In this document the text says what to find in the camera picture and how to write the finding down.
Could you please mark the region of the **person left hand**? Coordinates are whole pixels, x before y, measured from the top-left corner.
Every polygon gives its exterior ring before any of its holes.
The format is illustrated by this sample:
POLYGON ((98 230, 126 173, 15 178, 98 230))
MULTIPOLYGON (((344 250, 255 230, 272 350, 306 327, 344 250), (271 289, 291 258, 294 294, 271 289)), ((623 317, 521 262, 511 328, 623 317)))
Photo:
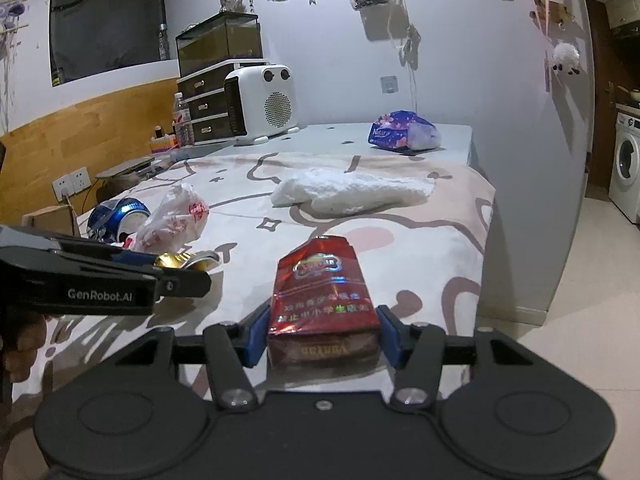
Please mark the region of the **person left hand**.
POLYGON ((47 320, 39 313, 14 318, 2 330, 2 364, 12 384, 29 378, 37 353, 47 338, 47 320))

